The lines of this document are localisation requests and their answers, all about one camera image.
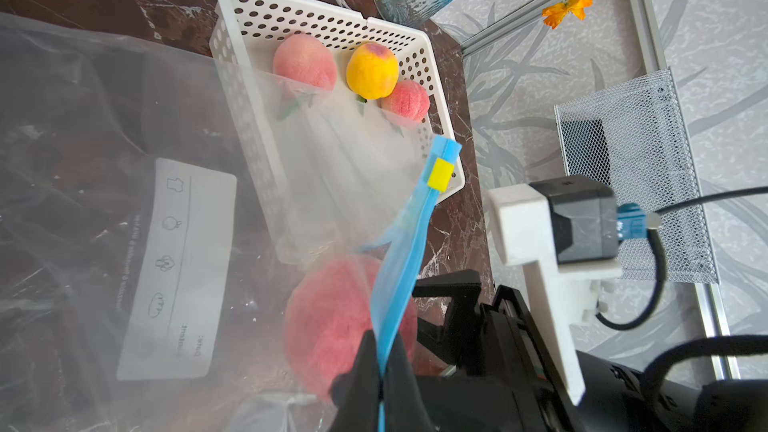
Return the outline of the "white plastic fruit basket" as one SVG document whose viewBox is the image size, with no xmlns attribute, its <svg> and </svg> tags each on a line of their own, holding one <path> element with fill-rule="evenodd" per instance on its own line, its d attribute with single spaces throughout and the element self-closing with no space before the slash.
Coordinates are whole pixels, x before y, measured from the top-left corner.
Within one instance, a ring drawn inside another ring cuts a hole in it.
<svg viewBox="0 0 768 432">
<path fill-rule="evenodd" d="M 391 240 L 434 137 L 454 134 L 428 36 L 317 0 L 217 0 L 216 12 L 209 46 L 278 259 L 307 266 Z M 344 78 L 323 90 L 276 76 L 278 48 L 303 36 L 339 73 L 359 46 L 387 47 L 399 79 L 426 89 L 427 117 L 408 125 Z"/>
</svg>

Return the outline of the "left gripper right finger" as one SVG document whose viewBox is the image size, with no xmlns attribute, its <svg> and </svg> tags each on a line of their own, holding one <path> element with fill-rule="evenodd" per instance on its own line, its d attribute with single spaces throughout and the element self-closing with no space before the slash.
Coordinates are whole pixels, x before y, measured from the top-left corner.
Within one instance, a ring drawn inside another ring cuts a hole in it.
<svg viewBox="0 0 768 432">
<path fill-rule="evenodd" d="M 434 430 L 400 335 L 395 337 L 387 363 L 380 366 L 380 431 Z"/>
</svg>

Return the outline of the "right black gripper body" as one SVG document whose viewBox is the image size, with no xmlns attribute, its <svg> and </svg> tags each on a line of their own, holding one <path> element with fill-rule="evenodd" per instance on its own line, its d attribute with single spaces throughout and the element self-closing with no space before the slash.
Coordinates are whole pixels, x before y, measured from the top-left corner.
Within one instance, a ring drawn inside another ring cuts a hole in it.
<svg viewBox="0 0 768 432">
<path fill-rule="evenodd" d="M 573 401 L 521 292 L 500 286 L 479 300 L 478 272 L 417 280 L 415 298 L 446 298 L 442 324 L 418 321 L 418 342 L 450 376 L 420 376 L 422 400 L 439 431 L 597 431 L 590 406 Z"/>
</svg>

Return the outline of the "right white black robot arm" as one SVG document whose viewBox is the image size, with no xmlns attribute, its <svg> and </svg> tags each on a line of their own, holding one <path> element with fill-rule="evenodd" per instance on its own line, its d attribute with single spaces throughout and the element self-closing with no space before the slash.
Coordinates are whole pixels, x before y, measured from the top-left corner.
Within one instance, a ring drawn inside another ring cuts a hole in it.
<svg viewBox="0 0 768 432">
<path fill-rule="evenodd" d="M 719 380 L 699 390 L 663 380 L 656 402 L 642 372 L 590 354 L 577 355 L 586 391 L 572 401 L 522 294 L 501 286 L 479 300 L 478 272 L 420 279 L 415 298 L 446 298 L 440 325 L 418 321 L 419 343 L 450 376 L 417 379 L 439 431 L 764 431 L 767 383 Z"/>
</svg>

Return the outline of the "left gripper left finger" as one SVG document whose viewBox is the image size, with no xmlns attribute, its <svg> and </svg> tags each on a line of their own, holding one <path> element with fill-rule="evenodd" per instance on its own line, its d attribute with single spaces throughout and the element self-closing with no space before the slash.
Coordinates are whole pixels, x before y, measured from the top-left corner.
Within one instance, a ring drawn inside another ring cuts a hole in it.
<svg viewBox="0 0 768 432">
<path fill-rule="evenodd" d="M 366 331 L 352 369 L 333 382 L 337 412 L 329 431 L 378 431 L 381 391 L 376 337 Z"/>
</svg>

